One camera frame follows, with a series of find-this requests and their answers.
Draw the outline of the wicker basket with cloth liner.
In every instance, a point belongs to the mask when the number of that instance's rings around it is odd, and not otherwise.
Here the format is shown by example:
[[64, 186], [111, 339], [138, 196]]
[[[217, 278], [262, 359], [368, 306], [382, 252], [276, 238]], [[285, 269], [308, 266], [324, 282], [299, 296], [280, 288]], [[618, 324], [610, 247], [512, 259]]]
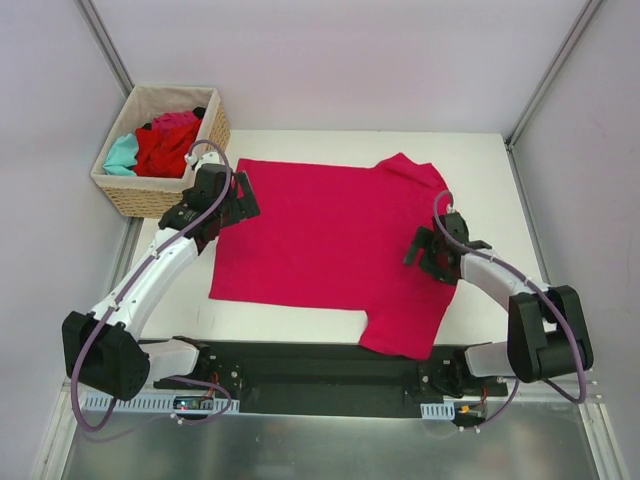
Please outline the wicker basket with cloth liner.
[[118, 114], [92, 167], [91, 178], [125, 217], [160, 218], [193, 185], [195, 172], [187, 169], [180, 178], [108, 175], [107, 154], [117, 138], [169, 112], [205, 109], [196, 138], [215, 142], [221, 149], [231, 132], [218, 90], [214, 87], [136, 85]]

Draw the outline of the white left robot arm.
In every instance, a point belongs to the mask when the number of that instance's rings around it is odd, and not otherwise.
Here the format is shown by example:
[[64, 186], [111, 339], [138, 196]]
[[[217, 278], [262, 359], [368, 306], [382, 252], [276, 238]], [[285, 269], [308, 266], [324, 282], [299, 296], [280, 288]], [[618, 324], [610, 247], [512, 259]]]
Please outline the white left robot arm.
[[64, 320], [65, 367], [73, 385], [122, 401], [174, 376], [188, 388], [204, 387], [212, 367], [203, 344], [184, 336], [143, 344], [141, 334], [174, 280], [221, 229], [259, 213], [246, 172], [212, 163], [198, 169], [194, 185], [161, 217], [145, 255], [90, 312], [71, 312]]

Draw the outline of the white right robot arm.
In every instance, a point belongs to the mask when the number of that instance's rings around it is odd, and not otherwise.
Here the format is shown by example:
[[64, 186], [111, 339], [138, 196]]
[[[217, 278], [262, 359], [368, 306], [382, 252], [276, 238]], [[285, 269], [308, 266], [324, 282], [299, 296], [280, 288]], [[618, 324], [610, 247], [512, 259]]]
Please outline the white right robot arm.
[[450, 369], [452, 387], [473, 394], [487, 376], [543, 382], [574, 404], [587, 398], [586, 372], [593, 349], [578, 292], [537, 281], [505, 261], [482, 240], [469, 239], [463, 217], [437, 215], [431, 228], [417, 228], [403, 263], [434, 280], [464, 281], [484, 292], [507, 314], [506, 340], [469, 346]]

